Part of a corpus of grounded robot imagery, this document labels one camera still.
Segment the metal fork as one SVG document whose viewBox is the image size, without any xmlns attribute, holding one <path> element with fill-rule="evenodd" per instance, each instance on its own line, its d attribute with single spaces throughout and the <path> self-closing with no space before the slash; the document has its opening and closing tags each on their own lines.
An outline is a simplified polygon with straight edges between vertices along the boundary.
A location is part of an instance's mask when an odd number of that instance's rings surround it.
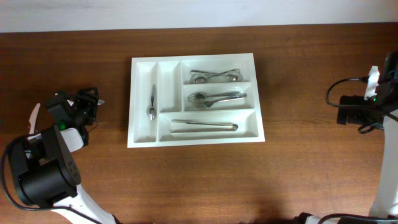
<svg viewBox="0 0 398 224">
<path fill-rule="evenodd" d="M 195 108 L 199 108 L 199 109 L 208 109 L 211 108 L 215 103 L 221 103 L 221 102 L 226 102 L 226 101 L 232 101 L 232 100 L 239 100 L 239 99 L 243 99 L 247 97 L 246 93 L 240 93 L 238 95 L 230 95 L 230 96 L 226 96 L 223 98 L 218 98 L 216 100 L 206 100 L 206 101 L 199 101 L 194 103 L 194 107 Z"/>
<path fill-rule="evenodd" d="M 239 91 L 229 91 L 224 93 L 207 94 L 205 92 L 195 92 L 187 96 L 188 101 L 199 101 L 206 98 L 218 97 L 218 96 L 239 96 Z"/>
</svg>

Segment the metal tweezers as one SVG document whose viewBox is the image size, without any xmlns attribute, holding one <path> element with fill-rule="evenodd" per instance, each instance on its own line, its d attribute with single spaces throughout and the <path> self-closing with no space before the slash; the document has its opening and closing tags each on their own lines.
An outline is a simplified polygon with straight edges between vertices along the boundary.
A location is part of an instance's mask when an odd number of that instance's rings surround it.
<svg viewBox="0 0 398 224">
<path fill-rule="evenodd" d="M 183 128 L 171 128 L 171 133 L 202 133 L 202 132 L 229 132 L 237 131 L 239 126 L 235 123 L 199 121 L 187 119 L 173 119 L 173 123 L 184 124 Z"/>
</svg>

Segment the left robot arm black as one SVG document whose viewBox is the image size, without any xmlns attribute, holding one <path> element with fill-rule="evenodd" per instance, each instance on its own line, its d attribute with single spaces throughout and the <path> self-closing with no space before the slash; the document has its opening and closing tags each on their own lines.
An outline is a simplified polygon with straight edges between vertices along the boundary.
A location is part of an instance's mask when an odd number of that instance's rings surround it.
<svg viewBox="0 0 398 224">
<path fill-rule="evenodd" d="M 13 139 L 1 156 L 1 185 L 9 201 L 26 211 L 55 212 L 70 223 L 118 223 L 84 190 L 72 152 L 88 145 L 104 102 L 98 89 L 58 91 L 45 102 L 53 124 L 36 130 L 40 105 L 29 118 L 29 133 Z"/>
</svg>

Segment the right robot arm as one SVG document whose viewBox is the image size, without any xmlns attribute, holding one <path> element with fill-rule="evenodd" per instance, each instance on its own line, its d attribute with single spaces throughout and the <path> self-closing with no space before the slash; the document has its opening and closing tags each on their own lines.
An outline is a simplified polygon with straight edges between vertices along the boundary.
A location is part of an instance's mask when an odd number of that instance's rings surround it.
<svg viewBox="0 0 398 224">
<path fill-rule="evenodd" d="M 338 104 L 329 100 L 332 89 L 340 83 L 358 81 L 367 84 L 363 96 L 346 96 Z M 294 223 L 397 223 L 397 52 L 389 52 L 382 71 L 373 66 L 366 77 L 346 78 L 332 84 L 325 94 L 328 105 L 337 108 L 338 124 L 359 126 L 358 133 L 384 131 L 384 152 L 379 187 L 368 215 L 332 213 L 317 217 L 301 213 Z"/>
</svg>

